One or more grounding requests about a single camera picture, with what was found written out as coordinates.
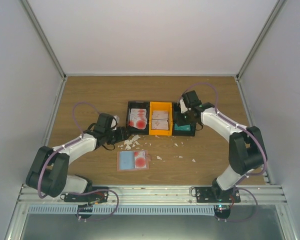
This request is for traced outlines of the black right card bin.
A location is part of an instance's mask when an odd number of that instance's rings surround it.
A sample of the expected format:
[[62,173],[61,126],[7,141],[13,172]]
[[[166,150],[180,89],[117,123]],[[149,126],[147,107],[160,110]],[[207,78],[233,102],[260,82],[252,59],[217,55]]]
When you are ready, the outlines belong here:
[[177,116],[181,113],[181,108],[178,106],[176,102],[172,103],[172,136],[181,136],[181,137],[194,137],[196,134],[196,125],[188,124],[188,125],[177,125]]

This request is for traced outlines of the orange middle card bin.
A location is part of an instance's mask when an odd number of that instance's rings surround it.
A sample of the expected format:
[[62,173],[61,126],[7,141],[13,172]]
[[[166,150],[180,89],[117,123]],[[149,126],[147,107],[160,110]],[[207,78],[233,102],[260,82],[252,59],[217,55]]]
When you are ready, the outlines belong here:
[[172,136],[173,103],[151,101],[149,105],[149,135]]

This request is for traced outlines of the aluminium front rail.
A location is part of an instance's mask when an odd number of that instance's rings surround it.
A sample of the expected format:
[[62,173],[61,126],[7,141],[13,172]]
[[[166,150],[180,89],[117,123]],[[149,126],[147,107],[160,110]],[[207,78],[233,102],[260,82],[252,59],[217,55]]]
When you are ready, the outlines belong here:
[[[279,185],[242,185],[239,187],[238,205],[286,205],[287,200]],[[190,185],[110,185],[121,205],[212,205],[210,197],[197,202],[195,189]],[[18,204],[65,204],[58,197],[39,198],[37,191],[23,185],[17,198]]]

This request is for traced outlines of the teal cards stack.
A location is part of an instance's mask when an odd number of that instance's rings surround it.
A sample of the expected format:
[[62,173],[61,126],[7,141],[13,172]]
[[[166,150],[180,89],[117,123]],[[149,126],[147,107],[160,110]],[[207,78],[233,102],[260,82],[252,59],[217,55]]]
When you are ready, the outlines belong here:
[[175,131],[183,131],[183,132],[190,132],[191,131],[191,125],[177,125],[176,123],[174,124],[174,130]]

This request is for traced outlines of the pink card holder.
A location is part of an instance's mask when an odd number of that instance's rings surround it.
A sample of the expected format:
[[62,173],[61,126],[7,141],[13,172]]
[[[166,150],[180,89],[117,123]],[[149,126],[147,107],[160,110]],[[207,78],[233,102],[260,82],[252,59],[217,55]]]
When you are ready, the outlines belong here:
[[148,170],[150,166],[151,156],[145,151],[146,160],[147,160],[147,168],[135,168],[134,161],[134,152],[137,151],[120,151],[117,153],[117,171],[118,172],[126,172],[126,171],[140,171],[140,170]]

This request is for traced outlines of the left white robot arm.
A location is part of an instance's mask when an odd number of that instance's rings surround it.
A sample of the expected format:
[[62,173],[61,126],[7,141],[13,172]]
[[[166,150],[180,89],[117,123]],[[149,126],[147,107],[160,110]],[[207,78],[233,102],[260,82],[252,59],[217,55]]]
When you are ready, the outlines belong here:
[[88,202],[93,197],[89,180],[83,176],[69,175],[69,166],[83,155],[99,148],[113,150],[115,144],[128,140],[130,132],[118,126],[119,117],[101,113],[95,123],[82,131],[75,139],[55,147],[42,146],[38,149],[27,174],[25,183],[37,190],[38,197],[57,197],[73,194]]

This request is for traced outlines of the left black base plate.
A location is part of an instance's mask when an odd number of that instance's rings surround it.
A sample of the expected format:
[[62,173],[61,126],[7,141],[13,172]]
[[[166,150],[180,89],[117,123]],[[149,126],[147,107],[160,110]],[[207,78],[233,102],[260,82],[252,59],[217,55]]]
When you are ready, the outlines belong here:
[[108,201],[108,189],[106,186],[92,186],[84,191],[84,193],[93,192],[87,195],[76,195],[71,193],[62,193],[60,199],[66,203],[79,203],[78,216],[81,220],[89,219],[92,214],[87,214],[92,212],[93,205],[102,204]]

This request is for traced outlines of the red white cards stack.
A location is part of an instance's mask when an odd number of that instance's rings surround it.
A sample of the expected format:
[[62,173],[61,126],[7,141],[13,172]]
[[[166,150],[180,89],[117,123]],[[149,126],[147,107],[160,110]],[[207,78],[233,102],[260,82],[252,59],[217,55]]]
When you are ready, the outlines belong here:
[[131,108],[129,113],[128,125],[138,130],[147,127],[147,110],[145,108]]

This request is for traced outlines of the black left card bin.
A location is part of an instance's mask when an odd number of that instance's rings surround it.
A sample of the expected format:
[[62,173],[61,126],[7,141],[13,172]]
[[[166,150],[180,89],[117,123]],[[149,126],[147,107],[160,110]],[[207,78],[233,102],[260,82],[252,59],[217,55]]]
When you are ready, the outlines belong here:
[[150,102],[129,101],[125,126],[131,135],[149,135]]

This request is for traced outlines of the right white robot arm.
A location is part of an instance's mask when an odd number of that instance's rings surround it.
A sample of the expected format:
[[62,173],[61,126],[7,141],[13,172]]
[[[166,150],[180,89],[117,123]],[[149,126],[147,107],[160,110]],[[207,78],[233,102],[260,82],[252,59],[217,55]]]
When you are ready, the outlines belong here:
[[267,153],[261,130],[247,127],[222,114],[216,105],[202,103],[197,93],[185,92],[178,101],[178,125],[199,124],[213,129],[228,142],[228,167],[212,181],[211,196],[218,203],[224,202],[243,178],[256,176],[254,170],[267,168]]

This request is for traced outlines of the black card bin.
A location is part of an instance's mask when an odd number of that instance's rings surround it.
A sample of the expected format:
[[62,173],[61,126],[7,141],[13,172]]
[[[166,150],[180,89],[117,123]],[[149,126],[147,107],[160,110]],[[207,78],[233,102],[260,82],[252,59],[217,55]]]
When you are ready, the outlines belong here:
[[172,103],[172,136],[181,136],[181,137],[194,137],[196,134],[196,125],[188,124],[188,125],[177,125],[177,116],[181,113],[181,108],[178,106],[176,102]]
[[129,101],[125,126],[131,135],[149,135],[150,102]]

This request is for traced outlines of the white cards in orange bin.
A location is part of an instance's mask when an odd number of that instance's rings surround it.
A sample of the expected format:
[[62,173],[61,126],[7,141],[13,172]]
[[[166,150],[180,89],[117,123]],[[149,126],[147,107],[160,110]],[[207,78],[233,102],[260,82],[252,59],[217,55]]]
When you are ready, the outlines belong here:
[[151,116],[152,130],[169,130],[169,112],[164,110],[155,110]]

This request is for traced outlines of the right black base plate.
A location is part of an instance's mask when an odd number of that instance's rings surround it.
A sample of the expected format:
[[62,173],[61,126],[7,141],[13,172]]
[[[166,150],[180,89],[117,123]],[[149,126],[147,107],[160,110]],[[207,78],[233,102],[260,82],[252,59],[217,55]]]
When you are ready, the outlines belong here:
[[230,217],[234,204],[241,202],[240,193],[234,188],[220,190],[214,186],[195,186],[190,195],[196,198],[197,203],[212,204],[215,217],[227,220]]

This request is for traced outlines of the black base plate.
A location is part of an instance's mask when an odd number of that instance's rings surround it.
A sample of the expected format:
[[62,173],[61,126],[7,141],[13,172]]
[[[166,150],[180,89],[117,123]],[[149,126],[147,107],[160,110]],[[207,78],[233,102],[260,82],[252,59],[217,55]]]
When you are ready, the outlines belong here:
[[93,205],[102,204],[108,201],[108,189],[106,186],[92,186],[84,191],[84,193],[93,192],[87,195],[76,195],[71,193],[62,193],[60,199],[66,203],[79,203],[78,216],[81,220],[89,219],[92,214],[87,214],[92,212]]
[[215,217],[227,220],[230,217],[234,204],[241,202],[240,193],[234,188],[220,190],[214,186],[195,186],[190,195],[196,198],[197,203],[212,204]]

